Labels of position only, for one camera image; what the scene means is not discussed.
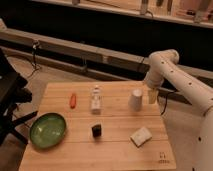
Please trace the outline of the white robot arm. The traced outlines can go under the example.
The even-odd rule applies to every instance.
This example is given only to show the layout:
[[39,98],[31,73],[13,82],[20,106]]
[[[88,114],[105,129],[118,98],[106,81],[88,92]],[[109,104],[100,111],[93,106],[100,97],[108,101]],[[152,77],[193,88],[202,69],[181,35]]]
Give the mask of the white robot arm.
[[179,54],[174,49],[156,51],[149,55],[149,71],[145,83],[159,88],[168,80],[183,96],[196,106],[204,117],[196,146],[193,171],[213,171],[213,88],[181,70]]

